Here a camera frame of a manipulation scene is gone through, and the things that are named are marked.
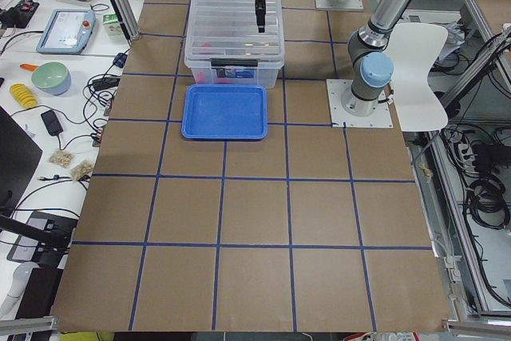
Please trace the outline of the green milk carton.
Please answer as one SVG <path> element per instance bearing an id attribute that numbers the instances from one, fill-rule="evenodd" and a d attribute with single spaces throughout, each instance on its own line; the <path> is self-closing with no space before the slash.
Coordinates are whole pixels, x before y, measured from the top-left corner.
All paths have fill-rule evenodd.
<path id="1" fill-rule="evenodd" d="M 123 35 L 123 29 L 115 14 L 103 14 L 101 17 L 102 26 L 109 36 Z"/>

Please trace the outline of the black power adapter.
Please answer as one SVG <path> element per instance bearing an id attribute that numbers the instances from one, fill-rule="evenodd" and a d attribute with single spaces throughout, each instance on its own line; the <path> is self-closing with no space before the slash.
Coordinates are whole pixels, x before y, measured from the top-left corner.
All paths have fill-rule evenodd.
<path id="1" fill-rule="evenodd" d="M 61 122 L 59 121 L 57 114 L 52 109 L 42 113 L 41 119 L 51 137 L 57 137 L 63 132 Z"/>

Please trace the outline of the blue plastic tray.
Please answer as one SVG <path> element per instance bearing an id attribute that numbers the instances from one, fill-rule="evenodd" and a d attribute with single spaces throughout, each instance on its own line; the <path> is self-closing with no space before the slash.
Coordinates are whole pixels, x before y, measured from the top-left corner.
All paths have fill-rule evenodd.
<path id="1" fill-rule="evenodd" d="M 184 100 L 184 137 L 258 141 L 267 136 L 267 91 L 261 85 L 191 85 Z"/>

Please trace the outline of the green blue bowl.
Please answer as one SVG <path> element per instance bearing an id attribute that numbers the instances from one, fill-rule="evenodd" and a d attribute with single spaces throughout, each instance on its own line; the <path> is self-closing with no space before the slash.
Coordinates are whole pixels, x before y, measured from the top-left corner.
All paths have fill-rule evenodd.
<path id="1" fill-rule="evenodd" d="M 41 91 L 57 96 L 69 90 L 71 74 L 64 64 L 52 61 L 38 66 L 31 81 Z"/>

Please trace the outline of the toy carrot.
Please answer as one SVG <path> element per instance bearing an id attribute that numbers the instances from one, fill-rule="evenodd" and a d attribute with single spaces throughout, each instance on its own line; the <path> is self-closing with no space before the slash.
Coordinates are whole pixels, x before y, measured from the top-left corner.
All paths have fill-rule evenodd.
<path id="1" fill-rule="evenodd" d="M 28 64 L 28 63 L 22 63 L 19 67 L 21 69 L 25 69 L 25 70 L 28 70 L 30 72 L 34 72 L 38 68 L 37 65 L 31 65 L 31 64 Z"/>

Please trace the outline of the near teach pendant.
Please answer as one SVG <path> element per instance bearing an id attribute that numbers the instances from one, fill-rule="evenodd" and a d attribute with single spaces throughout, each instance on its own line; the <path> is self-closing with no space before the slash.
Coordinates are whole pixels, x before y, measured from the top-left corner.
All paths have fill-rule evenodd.
<path id="1" fill-rule="evenodd" d="M 88 44 L 96 22 L 92 10 L 57 9 L 38 42 L 40 54 L 80 54 Z"/>

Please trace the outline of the white chair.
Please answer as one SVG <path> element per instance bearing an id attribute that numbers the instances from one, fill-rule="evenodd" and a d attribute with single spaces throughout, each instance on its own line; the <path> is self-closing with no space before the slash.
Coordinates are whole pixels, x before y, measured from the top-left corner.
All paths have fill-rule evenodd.
<path id="1" fill-rule="evenodd" d="M 428 84 L 447 36 L 446 28 L 420 22 L 398 23 L 390 34 L 385 54 L 394 64 L 390 83 L 404 132 L 429 132 L 447 125 L 446 111 Z"/>

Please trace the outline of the snack bag on desk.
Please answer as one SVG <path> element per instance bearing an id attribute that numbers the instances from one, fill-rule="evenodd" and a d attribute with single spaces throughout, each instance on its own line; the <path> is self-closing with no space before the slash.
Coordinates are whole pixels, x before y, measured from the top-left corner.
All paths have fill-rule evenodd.
<path id="1" fill-rule="evenodd" d="M 72 153 L 57 149 L 51 154 L 49 163 L 67 169 L 72 163 L 73 159 L 74 155 Z"/>
<path id="2" fill-rule="evenodd" d="M 83 160 L 70 170 L 70 176 L 73 180 L 78 181 L 88 176 L 94 168 L 94 163 L 89 160 Z"/>

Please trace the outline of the black monitor on desk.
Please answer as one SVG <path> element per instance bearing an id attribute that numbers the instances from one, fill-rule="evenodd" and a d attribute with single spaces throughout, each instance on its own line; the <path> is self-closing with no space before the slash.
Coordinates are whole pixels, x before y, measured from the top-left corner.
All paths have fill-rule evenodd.
<path id="1" fill-rule="evenodd" d="M 1 214 L 10 216 L 18 205 L 42 156 L 42 150 L 1 108 Z"/>

